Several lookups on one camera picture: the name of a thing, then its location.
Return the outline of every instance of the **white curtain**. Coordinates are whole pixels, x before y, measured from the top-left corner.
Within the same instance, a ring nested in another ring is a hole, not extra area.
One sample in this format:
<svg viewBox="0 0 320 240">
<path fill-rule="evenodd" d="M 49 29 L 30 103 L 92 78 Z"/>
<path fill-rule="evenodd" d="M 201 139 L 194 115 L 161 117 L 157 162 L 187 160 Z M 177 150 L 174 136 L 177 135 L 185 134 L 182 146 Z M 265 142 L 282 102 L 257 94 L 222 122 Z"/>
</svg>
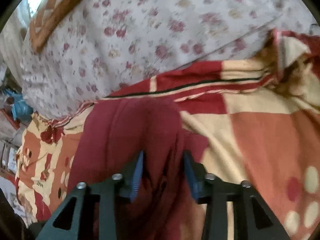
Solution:
<svg viewBox="0 0 320 240">
<path fill-rule="evenodd" d="M 22 44 L 30 23 L 28 0 L 22 0 L 0 33 L 0 53 L 17 84 L 22 87 Z"/>
</svg>

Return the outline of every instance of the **silver screw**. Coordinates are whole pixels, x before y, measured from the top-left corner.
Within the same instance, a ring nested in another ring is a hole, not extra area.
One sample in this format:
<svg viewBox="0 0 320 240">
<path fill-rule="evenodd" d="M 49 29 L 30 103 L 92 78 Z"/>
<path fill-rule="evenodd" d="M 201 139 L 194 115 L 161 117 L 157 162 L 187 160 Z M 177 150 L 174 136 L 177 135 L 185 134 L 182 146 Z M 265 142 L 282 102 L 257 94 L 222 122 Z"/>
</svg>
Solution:
<svg viewBox="0 0 320 240">
<path fill-rule="evenodd" d="M 240 184 L 242 187 L 251 187 L 251 183 L 247 180 L 244 180 Z"/>
<path fill-rule="evenodd" d="M 85 183 L 85 182 L 79 182 L 78 184 L 77 184 L 77 188 L 78 189 L 83 189 L 83 188 L 85 188 L 87 186 L 87 184 Z"/>
<path fill-rule="evenodd" d="M 112 175 L 113 180 L 121 180 L 122 179 L 122 174 L 116 173 Z"/>
<path fill-rule="evenodd" d="M 212 173 L 207 173 L 205 176 L 204 176 L 205 179 L 208 179 L 208 180 L 213 180 L 216 178 L 216 176 Z"/>
</svg>

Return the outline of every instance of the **blue plastic bag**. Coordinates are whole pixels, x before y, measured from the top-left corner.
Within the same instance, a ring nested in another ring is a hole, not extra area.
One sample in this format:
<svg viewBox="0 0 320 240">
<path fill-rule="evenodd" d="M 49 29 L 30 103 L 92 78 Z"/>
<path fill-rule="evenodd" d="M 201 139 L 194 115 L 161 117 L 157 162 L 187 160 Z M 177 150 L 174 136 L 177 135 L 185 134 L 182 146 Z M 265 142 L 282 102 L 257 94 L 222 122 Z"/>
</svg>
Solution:
<svg viewBox="0 0 320 240">
<path fill-rule="evenodd" d="M 14 99 L 14 103 L 11 105 L 13 119 L 15 121 L 20 119 L 23 122 L 31 121 L 33 108 L 26 103 L 26 101 L 23 99 L 23 96 L 7 89 L 4 92 L 6 95 L 13 97 Z"/>
</svg>

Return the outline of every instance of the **white floral sheet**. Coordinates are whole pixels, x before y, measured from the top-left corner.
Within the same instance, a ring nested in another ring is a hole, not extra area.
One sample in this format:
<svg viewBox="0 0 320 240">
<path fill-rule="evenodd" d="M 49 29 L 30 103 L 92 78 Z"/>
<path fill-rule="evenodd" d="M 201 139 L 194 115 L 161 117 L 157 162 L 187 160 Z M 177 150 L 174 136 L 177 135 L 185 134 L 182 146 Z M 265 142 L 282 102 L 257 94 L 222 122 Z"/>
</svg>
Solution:
<svg viewBox="0 0 320 240">
<path fill-rule="evenodd" d="M 248 57 L 270 28 L 308 30 L 313 17 L 305 8 L 297 15 L 294 6 L 290 0 L 83 0 L 41 54 L 33 53 L 27 34 L 24 98 L 46 118 L 60 119 L 84 101 L 197 59 Z"/>
</svg>

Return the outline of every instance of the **maroon garment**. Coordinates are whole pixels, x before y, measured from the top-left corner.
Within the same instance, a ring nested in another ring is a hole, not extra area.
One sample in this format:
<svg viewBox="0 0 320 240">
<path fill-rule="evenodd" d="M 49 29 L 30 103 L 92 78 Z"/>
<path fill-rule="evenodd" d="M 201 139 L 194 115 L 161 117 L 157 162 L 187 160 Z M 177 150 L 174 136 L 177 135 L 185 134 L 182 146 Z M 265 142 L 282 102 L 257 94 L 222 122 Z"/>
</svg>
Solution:
<svg viewBox="0 0 320 240">
<path fill-rule="evenodd" d="M 120 239 L 180 239 L 180 217 L 190 196 L 182 152 L 200 161 L 207 138 L 182 128 L 168 99 L 99 101 L 88 115 L 70 172 L 68 191 L 84 181 L 101 182 L 144 150 L 144 171 L 133 204 L 116 205 Z"/>
</svg>

